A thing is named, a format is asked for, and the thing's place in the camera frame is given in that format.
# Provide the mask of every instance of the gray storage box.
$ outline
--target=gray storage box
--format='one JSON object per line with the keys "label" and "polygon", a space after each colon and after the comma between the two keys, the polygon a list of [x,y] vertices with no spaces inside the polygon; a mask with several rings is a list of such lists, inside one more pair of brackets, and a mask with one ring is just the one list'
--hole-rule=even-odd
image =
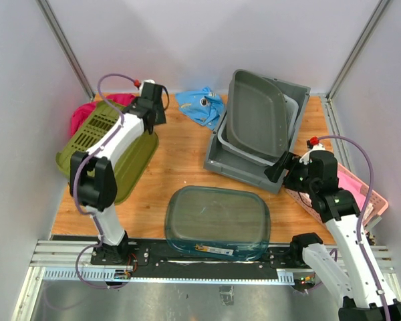
{"label": "gray storage box", "polygon": [[240,150],[274,161],[288,150],[283,93],[260,75],[237,70],[229,85],[227,138]]}
{"label": "gray storage box", "polygon": [[[292,84],[291,82],[284,82],[276,78],[266,79],[270,82],[273,82],[283,92],[283,94],[293,98],[299,105],[299,112],[297,113],[297,120],[295,121],[294,132],[293,136],[290,138],[289,145],[289,150],[293,151],[295,142],[297,141],[296,138],[299,134],[307,101],[309,100],[310,88]],[[223,115],[221,115],[219,123],[214,129],[209,140],[209,147],[205,157],[204,168],[277,194],[281,188],[285,173],[282,174],[277,183],[272,183],[264,173],[265,169],[267,168],[266,166],[253,164],[249,160],[243,159],[223,149],[222,144],[218,140],[217,131],[224,120],[225,114],[226,113],[224,112]]]}
{"label": "gray storage box", "polygon": [[[297,113],[299,112],[299,105],[297,105],[297,102],[293,99],[288,97],[287,95],[284,95],[285,99],[285,107],[287,110],[287,128],[288,128],[288,139],[291,139],[291,135],[293,134],[294,130],[294,124],[295,120],[297,118]],[[228,152],[231,152],[239,157],[245,158],[248,161],[251,161],[252,163],[255,163],[257,165],[265,166],[269,165],[272,166],[275,164],[276,160],[270,161],[270,160],[265,160],[261,157],[249,154],[248,152],[245,152],[244,150],[241,150],[235,146],[233,146],[227,139],[227,117],[229,117],[228,114],[223,119],[222,126],[218,129],[218,138],[220,143],[223,146],[223,149],[227,150]]]}

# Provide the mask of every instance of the green basket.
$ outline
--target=green basket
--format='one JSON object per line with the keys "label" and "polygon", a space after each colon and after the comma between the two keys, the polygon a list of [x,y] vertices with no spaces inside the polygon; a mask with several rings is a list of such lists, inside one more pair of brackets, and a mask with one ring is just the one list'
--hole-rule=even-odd
{"label": "green basket", "polygon": [[[113,103],[123,110],[125,106]],[[86,152],[95,145],[113,127],[118,119],[118,113],[104,101],[98,102],[95,110],[89,115],[82,127],[73,135],[65,148],[56,154],[58,169],[70,179],[70,159],[75,151]],[[145,132],[138,137],[122,154],[114,167],[114,176],[118,186],[115,203],[125,201],[138,179],[140,179],[148,162],[158,146],[158,136],[155,132],[149,135]]]}

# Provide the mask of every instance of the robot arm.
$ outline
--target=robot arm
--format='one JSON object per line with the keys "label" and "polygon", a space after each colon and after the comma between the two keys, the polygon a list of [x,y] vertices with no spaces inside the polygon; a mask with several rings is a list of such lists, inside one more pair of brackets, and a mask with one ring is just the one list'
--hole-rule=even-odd
{"label": "robot arm", "polygon": [[341,321],[385,320],[381,294],[385,295],[391,320],[401,321],[401,302],[385,282],[364,231],[361,232],[361,242],[379,279],[381,291],[378,291],[362,253],[357,237],[360,210],[353,195],[338,187],[336,158],[321,144],[310,147],[303,157],[286,152],[265,174],[271,181],[277,181],[287,169],[284,186],[309,195],[313,209],[320,214],[338,245],[348,274],[329,256],[315,233],[293,237],[290,244],[292,256],[310,266],[319,276],[340,307]]}
{"label": "robot arm", "polygon": [[121,226],[114,201],[117,184],[114,167],[124,151],[145,131],[152,134],[155,124],[166,122],[162,104],[163,86],[143,83],[140,97],[123,111],[123,122],[117,121],[104,137],[86,152],[75,152],[70,161],[70,194],[73,196],[76,171],[82,161],[97,152],[83,168],[78,180],[78,201],[96,216],[103,232],[104,245],[123,253],[128,236]]}

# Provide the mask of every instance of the wooden floor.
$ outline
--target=wooden floor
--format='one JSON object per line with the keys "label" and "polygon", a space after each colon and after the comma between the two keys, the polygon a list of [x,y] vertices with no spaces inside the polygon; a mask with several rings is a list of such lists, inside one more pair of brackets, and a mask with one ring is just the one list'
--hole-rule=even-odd
{"label": "wooden floor", "polygon": [[[178,111],[171,96],[166,111],[168,123],[157,126],[159,147],[128,199],[116,207],[119,220],[132,237],[164,237],[166,208],[172,194],[187,185],[202,185],[250,191],[265,200],[271,213],[271,241],[290,242],[293,235],[316,232],[324,243],[335,243],[328,231],[305,212],[285,191],[278,195],[203,169],[211,130]],[[305,141],[327,134],[319,97],[311,97],[306,108],[295,153],[306,152]],[[325,147],[331,150],[326,142]],[[53,234],[96,235],[88,217],[81,216],[68,189],[52,230]]]}

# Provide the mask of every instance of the blue towel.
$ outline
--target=blue towel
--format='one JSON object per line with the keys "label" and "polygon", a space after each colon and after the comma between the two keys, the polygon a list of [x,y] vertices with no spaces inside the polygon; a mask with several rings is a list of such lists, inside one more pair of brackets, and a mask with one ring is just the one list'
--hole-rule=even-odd
{"label": "blue towel", "polygon": [[179,110],[190,119],[213,130],[225,109],[221,97],[209,87],[175,95]]}

